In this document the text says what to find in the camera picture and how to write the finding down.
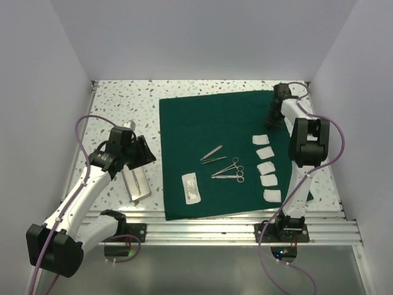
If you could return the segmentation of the steel instrument tray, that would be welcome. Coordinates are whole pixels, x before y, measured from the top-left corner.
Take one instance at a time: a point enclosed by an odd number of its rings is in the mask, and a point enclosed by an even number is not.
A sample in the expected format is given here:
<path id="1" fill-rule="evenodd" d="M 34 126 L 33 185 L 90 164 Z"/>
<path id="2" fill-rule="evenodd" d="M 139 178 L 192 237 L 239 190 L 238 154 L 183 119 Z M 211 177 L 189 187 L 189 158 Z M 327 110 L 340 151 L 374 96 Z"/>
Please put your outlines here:
<path id="1" fill-rule="evenodd" d="M 126 190 L 133 203 L 140 202 L 151 196 L 151 189 L 148 183 L 144 167 L 130 170 L 127 165 L 122 170 L 123 180 Z"/>

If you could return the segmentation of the small steel forceps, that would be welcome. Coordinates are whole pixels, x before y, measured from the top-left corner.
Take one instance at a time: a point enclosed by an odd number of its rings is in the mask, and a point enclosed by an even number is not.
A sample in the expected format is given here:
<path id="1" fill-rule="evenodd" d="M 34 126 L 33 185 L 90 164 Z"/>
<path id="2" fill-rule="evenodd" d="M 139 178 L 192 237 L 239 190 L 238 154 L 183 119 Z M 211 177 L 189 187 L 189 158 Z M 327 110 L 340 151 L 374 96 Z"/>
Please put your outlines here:
<path id="1" fill-rule="evenodd" d="M 133 179 L 134 179 L 134 185 L 135 185 L 136 189 L 138 190 L 138 195 L 139 195 L 139 194 L 141 193 L 141 190 L 140 190 L 138 178 L 137 178 L 137 176 L 136 176 L 134 170 L 132 170 L 131 172 L 132 172 Z"/>

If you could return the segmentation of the steel hemostat forceps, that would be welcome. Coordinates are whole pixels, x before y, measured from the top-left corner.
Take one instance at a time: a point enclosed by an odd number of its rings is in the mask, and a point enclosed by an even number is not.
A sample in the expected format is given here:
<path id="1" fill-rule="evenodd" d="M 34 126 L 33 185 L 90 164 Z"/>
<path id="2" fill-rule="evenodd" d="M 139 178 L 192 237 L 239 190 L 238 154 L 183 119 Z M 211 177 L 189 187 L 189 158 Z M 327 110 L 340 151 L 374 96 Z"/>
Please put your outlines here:
<path id="1" fill-rule="evenodd" d="M 218 175 L 221 175 L 224 172 L 227 172 L 227 171 L 230 171 L 230 170 L 233 170 L 233 169 L 236 170 L 236 175 L 237 176 L 243 176 L 244 175 L 244 173 L 243 173 L 244 167 L 241 166 L 241 165 L 238 165 L 238 162 L 239 162 L 239 158 L 237 158 L 237 157 L 233 158 L 232 159 L 232 164 L 230 166 L 228 166 L 228 167 L 226 167 L 226 168 L 224 168 L 224 169 L 222 169 L 222 170 L 220 170 L 218 172 L 215 172 L 212 176 L 218 176 Z"/>

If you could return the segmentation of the green surgical cloth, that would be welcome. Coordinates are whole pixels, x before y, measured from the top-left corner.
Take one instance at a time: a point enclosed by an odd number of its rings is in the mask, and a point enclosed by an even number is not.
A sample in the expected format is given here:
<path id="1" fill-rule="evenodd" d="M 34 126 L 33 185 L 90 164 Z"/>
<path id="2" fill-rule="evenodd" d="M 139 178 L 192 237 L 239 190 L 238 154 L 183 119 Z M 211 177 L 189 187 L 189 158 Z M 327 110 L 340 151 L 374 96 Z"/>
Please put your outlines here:
<path id="1" fill-rule="evenodd" d="M 271 91 L 223 93 L 167 98 L 159 102 L 163 203 L 169 221 L 203 218 L 276 208 L 263 198 L 264 188 L 257 165 L 261 163 L 252 143 L 253 135 L 267 135 L 274 152 L 272 162 L 278 179 L 277 190 L 286 196 L 292 172 L 287 127 L 268 130 L 265 125 Z M 226 159 L 201 164 L 209 151 L 222 148 L 207 159 Z M 239 158 L 244 167 L 243 183 L 211 176 Z M 182 175 L 196 173 L 201 202 L 185 203 Z"/>

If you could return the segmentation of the steel surgical scissors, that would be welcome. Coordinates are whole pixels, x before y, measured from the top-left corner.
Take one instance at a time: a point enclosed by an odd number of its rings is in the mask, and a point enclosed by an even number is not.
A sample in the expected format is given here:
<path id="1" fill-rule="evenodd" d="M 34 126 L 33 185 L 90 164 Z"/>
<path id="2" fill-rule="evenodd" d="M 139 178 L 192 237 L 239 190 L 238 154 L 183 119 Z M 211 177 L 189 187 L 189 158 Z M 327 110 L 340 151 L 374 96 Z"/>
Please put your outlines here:
<path id="1" fill-rule="evenodd" d="M 236 172 L 234 175 L 214 175 L 211 176 L 212 179 L 235 179 L 238 183 L 243 183 L 244 173 L 242 171 Z"/>

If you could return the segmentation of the white suture packet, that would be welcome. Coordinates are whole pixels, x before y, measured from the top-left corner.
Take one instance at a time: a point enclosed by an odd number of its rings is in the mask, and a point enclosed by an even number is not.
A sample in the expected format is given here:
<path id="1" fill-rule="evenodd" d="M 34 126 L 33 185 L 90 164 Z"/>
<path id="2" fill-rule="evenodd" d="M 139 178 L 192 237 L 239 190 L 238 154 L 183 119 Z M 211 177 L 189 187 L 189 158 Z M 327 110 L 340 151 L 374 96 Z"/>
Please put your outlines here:
<path id="1" fill-rule="evenodd" d="M 181 176 L 184 189 L 185 203 L 194 205 L 201 202 L 196 173 L 188 173 Z"/>

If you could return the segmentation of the steel tweezers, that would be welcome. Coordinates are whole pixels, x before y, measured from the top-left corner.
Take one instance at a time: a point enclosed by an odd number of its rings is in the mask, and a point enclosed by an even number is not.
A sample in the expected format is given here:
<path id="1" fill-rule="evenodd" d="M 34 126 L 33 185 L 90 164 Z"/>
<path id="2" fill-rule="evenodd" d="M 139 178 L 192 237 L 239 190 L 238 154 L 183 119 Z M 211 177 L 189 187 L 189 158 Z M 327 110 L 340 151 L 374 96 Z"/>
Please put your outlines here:
<path id="1" fill-rule="evenodd" d="M 216 162 L 216 161 L 223 160 L 223 159 L 226 159 L 226 158 L 227 158 L 227 156 L 217 157 L 217 158 L 214 158 L 214 159 L 205 159 L 205 160 L 201 161 L 201 164 L 212 163 L 212 162 Z"/>

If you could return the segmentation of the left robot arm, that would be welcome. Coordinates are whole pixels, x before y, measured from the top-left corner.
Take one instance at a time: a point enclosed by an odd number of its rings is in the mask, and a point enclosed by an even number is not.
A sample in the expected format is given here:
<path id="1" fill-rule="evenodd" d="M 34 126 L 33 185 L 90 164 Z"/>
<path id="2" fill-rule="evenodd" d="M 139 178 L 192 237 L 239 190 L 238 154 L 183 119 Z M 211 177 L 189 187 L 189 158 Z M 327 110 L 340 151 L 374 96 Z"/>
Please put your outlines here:
<path id="1" fill-rule="evenodd" d="M 130 128 L 111 129 L 104 150 L 88 156 L 78 182 L 58 209 L 41 225 L 32 224 L 26 232 L 32 266 L 69 278 L 79 269 L 84 256 L 99 243 L 129 237 L 126 217 L 106 209 L 81 228 L 96 198 L 124 168 L 134 170 L 156 160 L 144 136 Z"/>

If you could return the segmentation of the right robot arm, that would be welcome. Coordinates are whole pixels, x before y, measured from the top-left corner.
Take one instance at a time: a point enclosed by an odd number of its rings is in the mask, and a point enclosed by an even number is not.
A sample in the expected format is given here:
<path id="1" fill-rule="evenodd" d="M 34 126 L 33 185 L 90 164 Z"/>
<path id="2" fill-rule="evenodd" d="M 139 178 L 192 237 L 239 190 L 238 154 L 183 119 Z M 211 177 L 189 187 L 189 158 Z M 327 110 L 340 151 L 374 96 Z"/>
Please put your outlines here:
<path id="1" fill-rule="evenodd" d="M 263 243 L 309 242 L 305 224 L 306 201 L 316 168 L 328 155 L 330 122 L 313 119 L 301 110 L 299 102 L 300 98 L 292 94 L 289 84 L 280 83 L 273 87 L 266 125 L 277 129 L 285 120 L 292 124 L 288 147 L 292 174 L 282 209 L 261 233 Z"/>

